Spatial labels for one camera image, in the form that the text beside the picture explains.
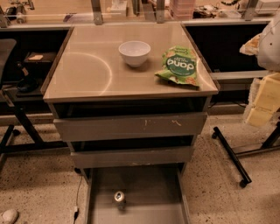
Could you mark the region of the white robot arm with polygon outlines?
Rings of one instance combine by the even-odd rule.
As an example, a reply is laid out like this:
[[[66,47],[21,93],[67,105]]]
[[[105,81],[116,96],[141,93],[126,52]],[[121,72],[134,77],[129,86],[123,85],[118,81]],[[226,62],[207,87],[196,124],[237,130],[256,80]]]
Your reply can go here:
[[[259,88],[251,88],[245,112],[245,122],[260,127],[280,109],[280,15],[276,14],[261,33],[242,45],[240,52],[255,55],[258,66],[269,71],[257,82]]]

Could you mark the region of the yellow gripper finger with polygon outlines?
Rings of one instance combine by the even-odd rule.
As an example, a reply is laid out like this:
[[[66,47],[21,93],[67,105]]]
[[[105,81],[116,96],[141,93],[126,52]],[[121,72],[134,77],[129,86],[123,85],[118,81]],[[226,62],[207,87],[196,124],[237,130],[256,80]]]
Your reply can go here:
[[[280,109],[280,73],[271,73],[259,81],[246,123],[255,127],[266,124]]]

